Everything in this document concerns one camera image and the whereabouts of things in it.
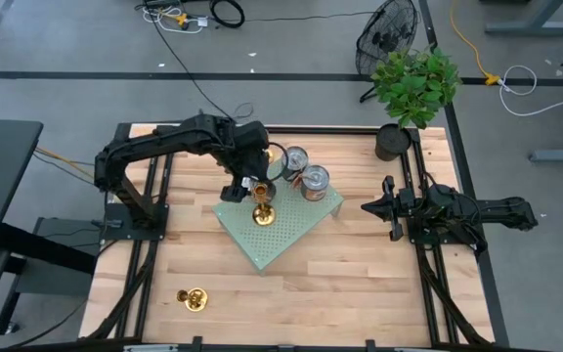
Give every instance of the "green pegboard platform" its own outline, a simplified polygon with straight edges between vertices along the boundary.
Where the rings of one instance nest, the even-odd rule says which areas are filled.
[[[277,160],[269,167],[269,177],[280,173],[282,163]],[[241,203],[221,202],[212,209],[228,234],[251,260],[258,272],[280,256],[293,243],[307,234],[329,213],[335,215],[344,198],[332,187],[319,201],[308,201],[301,191],[292,189],[283,178],[275,181],[277,193],[271,205],[276,220],[271,226],[258,226],[251,217],[255,208],[252,198]]]

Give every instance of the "wooden table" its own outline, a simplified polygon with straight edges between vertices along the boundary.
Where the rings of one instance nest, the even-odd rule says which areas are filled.
[[[135,124],[130,133],[141,136],[154,127]],[[445,130],[428,128],[420,135],[427,171],[438,182],[455,186]],[[212,212],[230,176],[209,155],[176,154],[170,216],[155,262],[144,342],[191,343],[201,335],[204,343],[217,344],[363,346],[374,339],[377,346],[429,346],[414,246],[407,238],[390,242],[390,225],[360,209],[381,197],[386,175],[394,176],[396,189],[404,187],[401,162],[377,159],[374,136],[271,134],[270,139],[303,147],[311,162],[328,169],[331,185],[345,197],[339,217],[327,217],[259,276]],[[415,170],[412,154],[411,161]],[[140,192],[148,166],[144,160],[127,169]],[[418,185],[415,172],[413,179]],[[80,336],[93,331],[120,297],[131,246],[119,242],[99,259]],[[472,250],[444,245],[443,253],[455,303],[482,336],[493,340]],[[175,300],[179,289],[193,287],[209,294],[199,313]],[[443,310],[434,301],[446,341]]]

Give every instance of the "gray floor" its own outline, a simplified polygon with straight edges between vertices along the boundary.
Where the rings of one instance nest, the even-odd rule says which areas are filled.
[[[137,3],[16,0],[0,26],[0,70],[181,71],[153,28],[133,11]],[[379,3],[241,1],[247,15],[258,19],[372,10]],[[509,66],[526,65],[540,77],[556,76],[563,61],[563,37],[506,38],[483,33],[483,22],[526,17],[539,3],[523,8],[460,1],[460,29],[479,47],[487,70],[502,74]],[[479,76],[472,52],[450,29],[450,2],[430,0],[429,5],[443,50],[460,65],[463,76]],[[206,5],[188,4],[188,9],[204,13]],[[563,7],[553,19],[563,21]],[[167,39],[192,71],[353,73],[354,43],[366,20],[358,16],[254,22],[240,30],[211,27],[198,35],[169,34]],[[426,45],[420,27],[413,46]],[[252,103],[253,118],[265,123],[380,125],[388,118],[377,102],[358,104],[357,98],[369,87],[362,82],[199,84],[226,110]],[[536,110],[563,100],[563,88],[542,87],[527,98],[507,98],[514,110]],[[214,112],[189,81],[0,79],[0,118],[42,121],[40,145],[76,159],[92,160],[118,122],[179,119],[198,109]],[[498,88],[464,86],[455,98],[455,110],[478,197],[524,197],[541,222],[526,234],[487,227],[510,342],[516,347],[563,351],[563,164],[527,160],[534,149],[563,148],[563,107],[534,117],[515,117],[500,105]],[[446,126],[446,119],[440,115],[432,125]],[[101,215],[101,197],[95,189],[33,160],[6,220],[30,230],[38,216],[89,219]],[[0,304],[9,282],[8,277],[2,281]],[[14,317],[23,329],[0,337],[0,346],[43,331],[82,300],[24,296]],[[75,339],[79,313],[39,342]]]

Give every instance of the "fan guard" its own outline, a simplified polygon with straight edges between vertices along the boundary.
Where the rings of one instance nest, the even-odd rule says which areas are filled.
[[[411,0],[388,0],[379,6],[356,41],[358,73],[373,74],[377,62],[388,62],[388,53],[409,50],[417,24],[418,14]]]

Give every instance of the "tin can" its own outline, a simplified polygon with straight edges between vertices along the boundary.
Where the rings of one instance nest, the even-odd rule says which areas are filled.
[[[290,162],[281,176],[291,182],[308,166],[308,154],[301,147],[290,147],[286,150]],[[281,157],[281,165],[286,165],[285,154]]]
[[[310,165],[301,174],[301,195],[309,201],[318,201],[327,194],[329,173],[324,167]]]

